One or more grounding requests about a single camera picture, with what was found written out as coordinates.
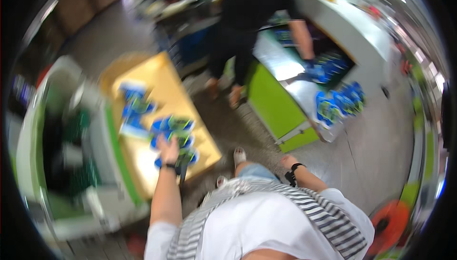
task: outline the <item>black wrist strap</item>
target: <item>black wrist strap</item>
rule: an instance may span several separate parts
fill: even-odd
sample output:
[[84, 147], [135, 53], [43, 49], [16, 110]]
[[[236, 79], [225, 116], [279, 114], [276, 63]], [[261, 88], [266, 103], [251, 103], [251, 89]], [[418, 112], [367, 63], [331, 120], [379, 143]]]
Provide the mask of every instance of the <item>black wrist strap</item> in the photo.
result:
[[294, 174], [295, 170], [298, 168], [298, 166], [304, 166], [306, 167], [305, 165], [303, 165], [302, 163], [295, 163], [292, 165], [292, 173]]
[[166, 164], [165, 164], [165, 167], [168, 167], [168, 168], [173, 169], [177, 176], [180, 175], [179, 167], [176, 167], [176, 164], [166, 163]]
[[168, 168], [174, 169], [174, 172], [176, 173], [176, 175], [181, 176], [181, 182], [180, 182], [179, 186], [182, 189], [184, 186], [184, 180], [186, 178], [187, 164], [176, 167], [176, 164], [166, 163], [165, 166]]

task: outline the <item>shorts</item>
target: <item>shorts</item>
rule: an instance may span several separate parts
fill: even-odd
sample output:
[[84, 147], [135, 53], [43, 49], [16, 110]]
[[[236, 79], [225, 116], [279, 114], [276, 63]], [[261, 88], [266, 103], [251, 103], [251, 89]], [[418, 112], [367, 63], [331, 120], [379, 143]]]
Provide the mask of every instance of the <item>shorts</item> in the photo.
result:
[[270, 170], [259, 163], [252, 163], [245, 166], [238, 174], [238, 178], [259, 177], [265, 179], [272, 179], [281, 182]]

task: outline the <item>white counter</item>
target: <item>white counter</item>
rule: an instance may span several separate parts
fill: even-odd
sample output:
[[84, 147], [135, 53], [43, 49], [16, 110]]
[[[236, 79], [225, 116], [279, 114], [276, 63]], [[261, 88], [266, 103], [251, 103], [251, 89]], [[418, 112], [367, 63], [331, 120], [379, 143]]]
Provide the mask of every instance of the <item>white counter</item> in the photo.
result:
[[369, 98], [388, 83], [393, 53], [391, 36], [367, 13], [346, 0], [296, 0], [299, 11], [329, 36], [355, 62], [343, 82], [357, 81]]

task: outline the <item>hand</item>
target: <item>hand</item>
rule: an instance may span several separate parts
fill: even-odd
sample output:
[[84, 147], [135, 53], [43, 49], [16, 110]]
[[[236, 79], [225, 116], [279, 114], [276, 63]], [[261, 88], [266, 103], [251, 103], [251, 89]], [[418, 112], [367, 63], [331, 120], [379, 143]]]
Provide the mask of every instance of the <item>hand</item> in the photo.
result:
[[178, 139], [176, 136], [171, 137], [171, 142], [165, 140], [165, 136], [161, 134], [157, 138], [157, 147], [160, 149], [160, 157], [163, 164], [175, 164], [179, 156]]
[[292, 170], [292, 166], [298, 163], [298, 160], [292, 155], [284, 155], [281, 158], [281, 165], [288, 171]]

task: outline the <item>leg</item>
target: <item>leg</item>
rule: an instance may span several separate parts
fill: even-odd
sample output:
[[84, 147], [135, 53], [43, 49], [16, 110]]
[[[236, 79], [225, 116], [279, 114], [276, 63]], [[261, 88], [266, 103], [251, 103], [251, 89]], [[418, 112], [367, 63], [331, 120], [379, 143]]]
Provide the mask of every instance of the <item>leg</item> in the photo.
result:
[[216, 99], [219, 94], [218, 81], [224, 73], [225, 63], [231, 57], [233, 53], [230, 50], [230, 42], [224, 39], [226, 33], [221, 27], [218, 35], [216, 35], [215, 42], [213, 43], [213, 50], [209, 57], [209, 70], [211, 78], [208, 80], [206, 87], [208, 89], [211, 99]]
[[241, 147], [235, 149], [233, 160], [235, 161], [235, 177], [259, 177], [279, 182], [279, 179], [270, 170], [259, 163], [246, 160], [246, 152]]
[[246, 34], [246, 37], [241, 38], [241, 46], [237, 50], [235, 58], [235, 84], [232, 86], [232, 92], [230, 94], [231, 108], [238, 107], [238, 102], [241, 97], [246, 75], [252, 62], [252, 51], [257, 39], [257, 33], [249, 33]]
[[236, 166], [236, 168], [235, 168], [235, 177], [238, 177], [240, 171], [241, 171], [244, 167], [246, 167], [246, 166], [248, 166], [248, 165], [251, 165], [251, 164], [254, 164], [254, 163], [251, 162], [251, 161], [244, 161], [244, 162], [239, 163], [239, 164]]

